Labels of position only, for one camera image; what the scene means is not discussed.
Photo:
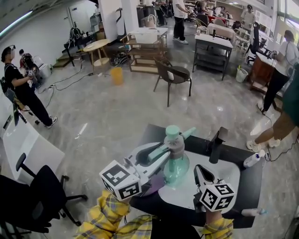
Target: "ceiling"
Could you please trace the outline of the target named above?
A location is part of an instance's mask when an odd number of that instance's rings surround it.
[[[32,16],[71,1],[76,0],[0,0],[0,32],[30,10],[33,10]]]

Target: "white box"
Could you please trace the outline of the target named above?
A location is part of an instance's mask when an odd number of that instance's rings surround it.
[[[140,178],[130,173],[116,160],[105,167],[100,176],[107,190],[119,201],[141,193]]]
[[[210,211],[221,211],[228,208],[235,197],[230,183],[200,186],[200,202]]]
[[[153,44],[158,40],[157,29],[139,28],[131,34],[135,35],[136,43]]]

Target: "white shirt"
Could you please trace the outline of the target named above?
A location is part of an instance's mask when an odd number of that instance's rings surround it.
[[[292,61],[299,57],[299,52],[293,42],[283,42],[279,52],[284,56],[284,59],[281,62],[277,62],[275,69],[284,76],[287,76],[286,71],[292,65]]]
[[[174,16],[179,18],[186,18],[187,13],[184,13],[181,10],[179,10],[177,4],[179,4],[183,9],[185,9],[184,0],[172,0]]]
[[[241,15],[241,18],[244,19],[244,28],[251,30],[251,26],[253,23],[256,21],[256,16],[254,15],[253,12],[249,13],[248,11],[244,11]]]

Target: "black pants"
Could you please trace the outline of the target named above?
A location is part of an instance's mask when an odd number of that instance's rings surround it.
[[[168,220],[153,219],[151,239],[200,239],[196,229],[191,225],[175,225],[175,222]]]
[[[174,25],[174,30],[173,30],[173,37],[174,38],[179,38],[181,41],[185,40],[184,37],[184,19],[179,18],[179,17],[174,17],[174,21],[176,22]]]
[[[274,70],[263,104],[264,111],[269,110],[276,94],[282,89],[288,80],[289,78],[287,76],[279,73],[276,69]]]
[[[165,21],[164,21],[164,15],[163,15],[163,12],[161,10],[156,10],[157,12],[157,16],[158,16],[158,19],[159,19],[159,24],[164,26],[165,25]]]
[[[40,99],[35,95],[34,91],[30,88],[25,92],[16,93],[18,100],[23,104],[27,105],[32,113],[45,125],[50,126],[52,120],[49,118],[49,114],[43,106]]]

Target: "brown chair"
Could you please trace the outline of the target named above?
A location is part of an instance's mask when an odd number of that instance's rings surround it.
[[[163,56],[156,56],[154,57],[154,60],[156,62],[158,73],[159,73],[159,77],[155,85],[154,92],[157,88],[160,78],[162,78],[164,81],[168,83],[167,107],[169,107],[169,93],[170,93],[171,84],[180,84],[189,81],[190,82],[189,96],[191,96],[192,80],[190,77],[190,72],[186,68],[181,66],[173,66]]]

